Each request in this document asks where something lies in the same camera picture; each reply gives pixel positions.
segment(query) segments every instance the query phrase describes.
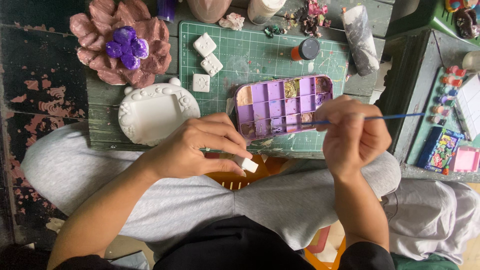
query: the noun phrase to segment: green cutting mat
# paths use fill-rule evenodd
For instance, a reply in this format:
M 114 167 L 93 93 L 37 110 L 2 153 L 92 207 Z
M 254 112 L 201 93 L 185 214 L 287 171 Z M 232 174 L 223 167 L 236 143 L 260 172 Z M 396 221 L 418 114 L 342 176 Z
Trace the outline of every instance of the green cutting mat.
M 430 122 L 428 120 L 428 117 L 434 115 L 434 113 L 432 112 L 432 107 L 438 106 L 438 103 L 435 102 L 435 97 L 439 97 L 442 95 L 440 92 L 438 92 L 438 89 L 444 86 L 444 84 L 442 84 L 442 82 L 440 81 L 440 79 L 444 76 L 445 76 L 445 68 L 440 68 L 440 70 L 438 71 L 437 77 L 435 78 L 435 84 L 433 85 L 432 92 L 430 93 L 429 102 L 427 104 L 427 111 L 425 112 L 425 116 L 421 121 L 420 129 L 417 133 L 417 137 L 415 138 L 415 142 L 413 143 L 410 154 L 408 155 L 407 164 L 413 164 L 413 165 L 417 164 L 417 160 L 421 151 L 423 150 L 425 140 L 430 135 L 430 130 L 434 126 L 440 126 Z M 458 132 L 458 133 L 463 133 L 463 130 L 460 125 L 460 122 L 458 121 L 458 116 L 455 112 L 455 109 L 453 107 L 451 108 L 446 107 L 446 109 L 451 110 L 449 116 L 444 117 L 444 116 L 441 116 L 441 114 L 437 114 L 441 116 L 442 119 L 447 119 L 447 122 L 445 123 L 444 128 Z M 460 142 L 460 145 L 480 147 L 480 136 L 477 136 L 473 140 L 473 142 L 468 140 L 462 140 Z
M 200 66 L 202 57 L 193 48 L 193 42 L 208 33 L 216 43 L 213 54 L 222 62 L 223 69 L 210 81 L 210 92 L 193 92 L 194 73 L 206 74 Z M 311 74 L 326 74 L 333 80 L 333 93 L 343 93 L 349 61 L 348 44 L 319 39 L 321 52 L 310 61 L 291 60 L 290 51 L 306 37 L 275 35 L 268 38 L 264 32 L 234 31 L 216 25 L 183 21 L 179 25 L 179 66 L 182 87 L 197 99 L 202 116 L 225 111 L 227 99 L 232 98 L 240 85 Z M 235 110 L 231 119 L 236 123 Z M 304 131 L 273 137 L 273 140 L 253 141 L 249 150 L 321 152 L 325 132 Z

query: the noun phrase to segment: purple paint palette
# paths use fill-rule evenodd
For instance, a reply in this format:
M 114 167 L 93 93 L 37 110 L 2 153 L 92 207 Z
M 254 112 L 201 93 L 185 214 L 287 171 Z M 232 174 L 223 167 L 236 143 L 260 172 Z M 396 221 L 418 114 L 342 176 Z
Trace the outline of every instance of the purple paint palette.
M 235 93 L 239 132 L 258 140 L 312 130 L 302 123 L 314 121 L 313 112 L 332 98 L 332 80 L 323 74 L 242 85 Z

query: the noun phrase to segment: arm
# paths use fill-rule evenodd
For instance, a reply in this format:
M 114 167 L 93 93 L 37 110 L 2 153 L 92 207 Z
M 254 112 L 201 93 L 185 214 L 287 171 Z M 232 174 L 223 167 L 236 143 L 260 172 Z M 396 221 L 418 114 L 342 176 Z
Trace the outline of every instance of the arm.
M 360 169 L 383 153 L 391 138 L 382 119 L 364 122 L 365 116 L 381 116 L 374 105 L 361 104 L 348 96 L 322 105 L 316 120 L 332 124 L 328 129 L 324 154 L 335 183 L 335 210 L 345 229 L 347 247 L 356 242 L 373 242 L 388 251 L 388 223 L 375 193 Z
M 252 158 L 245 140 L 224 113 L 189 119 L 160 145 L 88 198 L 65 222 L 55 241 L 48 270 L 72 257 L 99 255 L 117 236 L 144 192 L 162 178 L 243 170 L 231 160 L 206 159 L 209 147 Z

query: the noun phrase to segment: person's right hand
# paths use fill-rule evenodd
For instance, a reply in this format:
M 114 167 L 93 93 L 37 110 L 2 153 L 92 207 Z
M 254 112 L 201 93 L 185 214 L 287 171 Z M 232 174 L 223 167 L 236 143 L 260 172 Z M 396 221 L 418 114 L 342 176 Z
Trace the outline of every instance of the person's right hand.
M 209 172 L 244 174 L 232 160 L 205 158 L 199 150 L 204 147 L 243 158 L 253 157 L 246 150 L 245 140 L 230 118 L 221 112 L 186 120 L 158 146 L 142 154 L 134 166 L 154 181 L 161 178 L 187 178 Z
M 323 152 L 333 176 L 352 176 L 360 168 L 383 153 L 391 144 L 383 119 L 364 121 L 365 117 L 381 116 L 375 105 L 362 104 L 349 96 L 340 96 L 322 104 L 315 112 L 317 131 L 327 129 Z

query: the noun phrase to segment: blue paintbrush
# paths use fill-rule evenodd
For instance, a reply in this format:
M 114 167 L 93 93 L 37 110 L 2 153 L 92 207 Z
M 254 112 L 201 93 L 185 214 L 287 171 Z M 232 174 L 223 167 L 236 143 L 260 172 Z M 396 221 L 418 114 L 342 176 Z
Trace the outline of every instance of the blue paintbrush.
M 393 115 L 385 115 L 385 116 L 370 116 L 370 117 L 365 117 L 365 120 L 372 120 L 372 119 L 395 119 L 395 118 L 405 118 L 408 116 L 423 116 L 425 115 L 423 112 L 421 113 L 409 113 L 409 114 L 393 114 Z M 314 122 L 307 122 L 307 123 L 301 123 L 302 125 L 321 125 L 321 124 L 331 124 L 330 121 L 325 120 L 325 121 L 314 121 Z M 291 124 L 285 124 L 282 126 L 288 126 L 288 125 L 297 125 L 296 123 L 291 123 Z

